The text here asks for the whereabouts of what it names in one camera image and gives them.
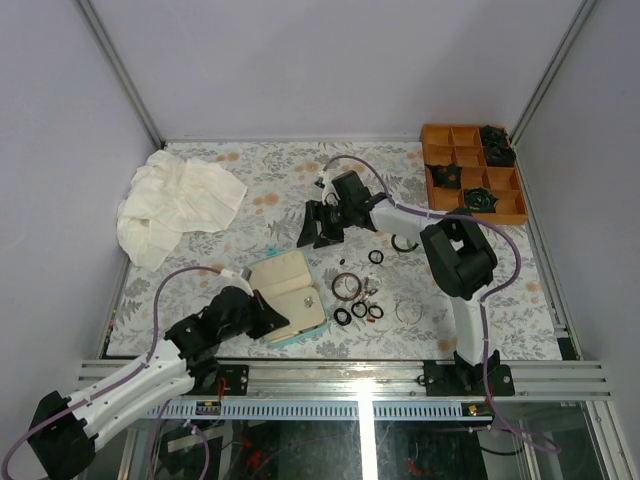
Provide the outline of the black hair tie double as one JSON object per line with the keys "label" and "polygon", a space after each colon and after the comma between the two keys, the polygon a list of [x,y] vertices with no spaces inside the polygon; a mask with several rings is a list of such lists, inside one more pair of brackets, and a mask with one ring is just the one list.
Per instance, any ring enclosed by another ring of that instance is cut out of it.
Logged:
{"label": "black hair tie double", "polygon": [[352,322],[352,316],[349,311],[344,308],[337,308],[333,313],[335,322],[340,326],[347,326]]}

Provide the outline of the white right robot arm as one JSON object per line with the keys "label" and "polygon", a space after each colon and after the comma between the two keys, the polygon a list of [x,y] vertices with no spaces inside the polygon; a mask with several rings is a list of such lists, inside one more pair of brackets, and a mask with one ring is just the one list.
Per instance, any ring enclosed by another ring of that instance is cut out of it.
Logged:
{"label": "white right robot arm", "polygon": [[297,245],[324,248],[344,241],[350,227],[382,231],[420,244],[425,251],[436,285],[449,296],[458,343],[455,358],[464,362],[456,369],[458,387],[478,394],[492,380],[483,362],[487,334],[483,329],[480,296],[493,282],[497,257],[475,219],[460,210],[433,212],[395,202],[386,192],[373,194],[359,175],[348,171],[317,182],[320,200],[305,203]]}

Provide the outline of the teal jewelry box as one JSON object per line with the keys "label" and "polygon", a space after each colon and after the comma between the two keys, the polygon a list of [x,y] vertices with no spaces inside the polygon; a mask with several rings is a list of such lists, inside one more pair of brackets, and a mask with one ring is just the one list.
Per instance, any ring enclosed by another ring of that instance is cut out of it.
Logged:
{"label": "teal jewelry box", "polygon": [[[249,270],[251,287],[290,321],[289,326],[265,336],[270,345],[284,347],[326,329],[327,314],[302,251],[291,250],[265,258],[251,264]],[[309,308],[304,303],[308,297],[314,300]]]}

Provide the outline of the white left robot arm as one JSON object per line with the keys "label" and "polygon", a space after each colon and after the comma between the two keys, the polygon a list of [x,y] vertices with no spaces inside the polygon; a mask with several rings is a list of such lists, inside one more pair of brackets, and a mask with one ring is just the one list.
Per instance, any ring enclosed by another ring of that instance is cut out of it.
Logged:
{"label": "white left robot arm", "polygon": [[219,381],[213,353],[220,344],[242,334],[259,339],[289,323],[259,291],[225,287],[200,312],[169,328],[152,353],[69,396],[45,395],[27,442],[48,478],[71,479],[152,408],[192,390],[212,392]]}

